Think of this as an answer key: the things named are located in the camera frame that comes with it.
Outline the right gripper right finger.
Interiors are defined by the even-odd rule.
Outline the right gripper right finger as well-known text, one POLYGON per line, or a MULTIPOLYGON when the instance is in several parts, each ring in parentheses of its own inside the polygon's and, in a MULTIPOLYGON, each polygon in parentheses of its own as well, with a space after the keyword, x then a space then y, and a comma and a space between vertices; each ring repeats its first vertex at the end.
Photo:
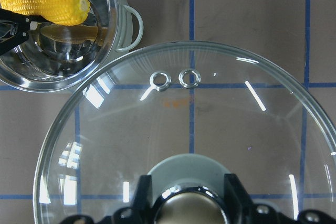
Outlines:
POLYGON ((236 174, 224 175, 224 213, 229 223, 335 223, 326 213, 308 209, 296 220, 263 203, 254 203, 236 174))

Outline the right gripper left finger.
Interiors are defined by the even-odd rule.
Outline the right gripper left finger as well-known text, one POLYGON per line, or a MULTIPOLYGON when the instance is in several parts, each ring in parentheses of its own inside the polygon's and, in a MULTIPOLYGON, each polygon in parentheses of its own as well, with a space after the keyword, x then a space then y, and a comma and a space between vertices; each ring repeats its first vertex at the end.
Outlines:
POLYGON ((154 223, 152 199, 152 176, 142 175, 130 206, 119 208, 112 215, 105 216, 98 222, 94 222, 88 215, 77 214, 66 217, 60 223, 154 223))

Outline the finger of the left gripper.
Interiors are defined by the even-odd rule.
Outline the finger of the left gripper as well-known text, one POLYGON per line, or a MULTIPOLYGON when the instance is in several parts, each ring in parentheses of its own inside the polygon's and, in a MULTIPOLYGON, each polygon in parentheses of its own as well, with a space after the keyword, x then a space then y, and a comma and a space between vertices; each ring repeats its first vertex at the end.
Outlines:
POLYGON ((1 9, 1 55, 29 39, 28 32, 36 30, 41 16, 27 16, 1 9))

